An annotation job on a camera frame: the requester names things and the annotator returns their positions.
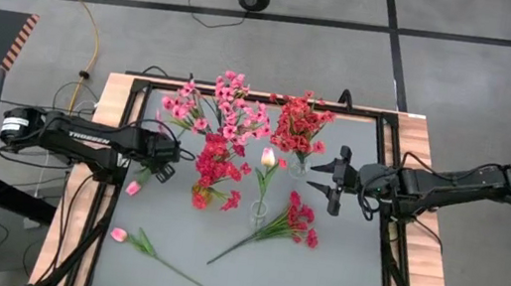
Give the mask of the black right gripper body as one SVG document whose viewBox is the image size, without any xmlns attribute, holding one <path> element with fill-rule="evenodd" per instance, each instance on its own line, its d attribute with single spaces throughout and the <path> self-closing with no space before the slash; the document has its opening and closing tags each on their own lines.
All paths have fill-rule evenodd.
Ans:
<svg viewBox="0 0 511 286">
<path fill-rule="evenodd" d="M 332 177 L 334 187 L 328 192 L 327 211 L 332 216 L 338 216 L 341 207 L 341 194 L 346 189 L 354 191 L 357 184 L 357 171 L 350 165 L 352 151 L 348 146 L 342 146 L 340 156 L 334 159 Z"/>
</svg>

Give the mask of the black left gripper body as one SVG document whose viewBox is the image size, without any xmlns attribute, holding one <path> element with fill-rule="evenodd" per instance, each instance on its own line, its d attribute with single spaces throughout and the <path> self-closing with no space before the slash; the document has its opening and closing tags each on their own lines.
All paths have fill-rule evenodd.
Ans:
<svg viewBox="0 0 511 286">
<path fill-rule="evenodd" d="M 165 134 L 159 133 L 150 139 L 145 168 L 160 183 L 165 184 L 175 174 L 173 164 L 181 159 L 180 145 L 178 140 L 174 141 Z"/>
</svg>

